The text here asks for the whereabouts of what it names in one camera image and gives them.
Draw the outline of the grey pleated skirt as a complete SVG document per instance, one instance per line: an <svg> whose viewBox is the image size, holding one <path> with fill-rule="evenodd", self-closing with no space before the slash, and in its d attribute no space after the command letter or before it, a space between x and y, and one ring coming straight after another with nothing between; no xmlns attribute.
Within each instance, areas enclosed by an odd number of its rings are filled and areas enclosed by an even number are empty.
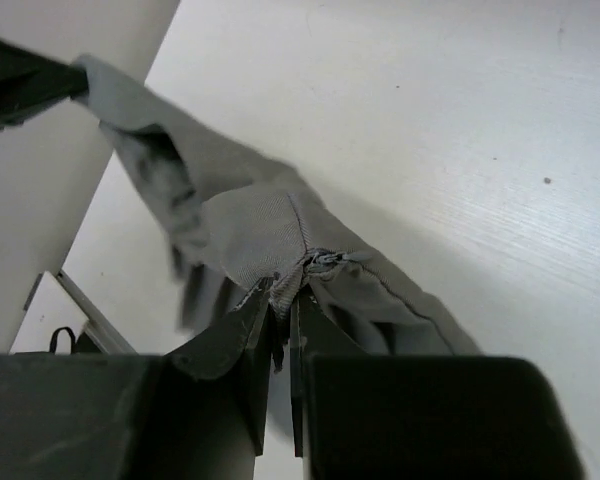
<svg viewBox="0 0 600 480"><path fill-rule="evenodd" d="M270 279L281 342L292 304L312 287L326 310L351 317L354 336L383 351L476 355L479 347L444 304L365 243L293 167L212 130L108 63L74 67L93 114L164 231L174 270L188 285L185 313L218 319L230 301Z"/></svg>

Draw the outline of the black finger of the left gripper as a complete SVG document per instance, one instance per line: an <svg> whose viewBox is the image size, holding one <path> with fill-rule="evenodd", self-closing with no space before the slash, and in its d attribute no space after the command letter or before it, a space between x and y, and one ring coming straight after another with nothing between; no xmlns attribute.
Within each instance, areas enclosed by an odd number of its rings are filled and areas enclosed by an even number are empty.
<svg viewBox="0 0 600 480"><path fill-rule="evenodd" d="M0 130L20 126L87 91L84 70L0 38Z"/></svg>

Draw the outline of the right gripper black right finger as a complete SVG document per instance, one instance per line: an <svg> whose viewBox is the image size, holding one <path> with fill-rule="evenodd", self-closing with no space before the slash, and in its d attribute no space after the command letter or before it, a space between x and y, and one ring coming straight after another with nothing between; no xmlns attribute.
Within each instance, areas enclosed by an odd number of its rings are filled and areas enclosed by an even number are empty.
<svg viewBox="0 0 600 480"><path fill-rule="evenodd" d="M311 294L290 327L295 454L308 479L581 479L548 380L511 357L364 352Z"/></svg>

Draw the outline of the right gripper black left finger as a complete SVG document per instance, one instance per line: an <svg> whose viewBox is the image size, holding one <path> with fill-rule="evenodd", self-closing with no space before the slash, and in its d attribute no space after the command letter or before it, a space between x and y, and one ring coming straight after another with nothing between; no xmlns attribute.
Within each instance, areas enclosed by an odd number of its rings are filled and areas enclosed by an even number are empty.
<svg viewBox="0 0 600 480"><path fill-rule="evenodd" d="M270 285L163 356L0 355L0 479L252 478Z"/></svg>

